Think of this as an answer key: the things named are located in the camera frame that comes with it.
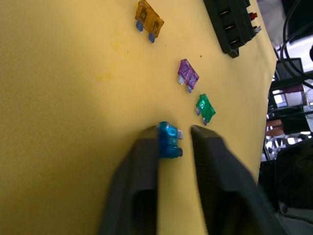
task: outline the green fuse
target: green fuse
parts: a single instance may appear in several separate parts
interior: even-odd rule
[[[216,114],[206,94],[201,94],[200,99],[197,102],[196,114],[200,114],[203,117],[203,123],[206,126],[210,122],[211,118]]]

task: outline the orange fuse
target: orange fuse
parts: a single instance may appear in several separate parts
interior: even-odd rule
[[[138,2],[135,19],[137,20],[136,28],[138,31],[142,32],[143,28],[145,28],[149,32],[149,41],[154,43],[160,33],[164,21],[154,9],[152,9],[146,0],[140,0]]]

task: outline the purple fuse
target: purple fuse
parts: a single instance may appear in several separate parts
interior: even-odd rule
[[[178,82],[181,85],[184,84],[185,82],[187,85],[187,91],[191,94],[192,90],[195,87],[196,82],[199,80],[199,76],[191,67],[187,59],[181,60],[178,74],[179,74]]]

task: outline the blue fuse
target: blue fuse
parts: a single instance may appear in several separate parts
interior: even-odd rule
[[[182,156],[182,149],[178,147],[178,140],[183,133],[176,127],[163,121],[158,125],[159,153],[162,158],[177,158]]]

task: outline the black fuse holder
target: black fuse holder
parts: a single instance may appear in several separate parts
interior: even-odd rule
[[[252,26],[256,13],[248,13],[249,0],[203,0],[222,51],[232,58],[239,56],[239,47],[260,32]]]

